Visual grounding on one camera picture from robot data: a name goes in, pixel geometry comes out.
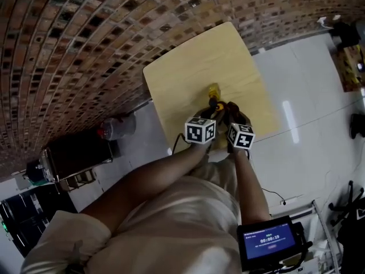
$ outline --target wooden table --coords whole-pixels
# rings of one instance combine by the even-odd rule
[[[222,100],[236,103],[250,118],[257,137],[278,129],[261,76],[230,22],[186,41],[143,73],[171,148],[187,118],[208,106],[212,83],[219,84]],[[185,147],[181,140],[176,151]]]

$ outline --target white cube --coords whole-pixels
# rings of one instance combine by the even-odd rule
[[[233,147],[249,150],[255,139],[255,133],[251,126],[231,123],[227,138]]]
[[[185,122],[185,140],[204,144],[216,137],[216,121],[191,117]]]

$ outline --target wall outlet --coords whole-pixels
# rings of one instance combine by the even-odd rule
[[[296,202],[297,200],[298,200],[298,197],[293,197],[293,198],[285,199],[285,203],[286,203],[286,205],[288,205],[290,203]]]

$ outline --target black shoe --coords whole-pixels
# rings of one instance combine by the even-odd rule
[[[365,137],[364,128],[362,127],[365,123],[365,116],[359,114],[352,114],[350,120],[350,137],[351,139],[355,139],[358,133],[361,134],[362,137]]]

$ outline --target electronic device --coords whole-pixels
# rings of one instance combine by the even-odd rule
[[[234,148],[251,149],[255,133],[251,126],[231,123],[227,135],[228,141]]]
[[[190,117],[185,123],[185,140],[188,143],[205,144],[216,137],[216,121]]]
[[[68,192],[56,186],[37,186],[2,200],[0,220],[7,236],[26,257],[58,210],[77,213]]]
[[[306,242],[301,223],[293,224],[289,216],[270,221],[240,225],[237,228],[242,271],[254,273],[286,273],[304,261],[312,242]],[[302,254],[289,268],[283,260]]]

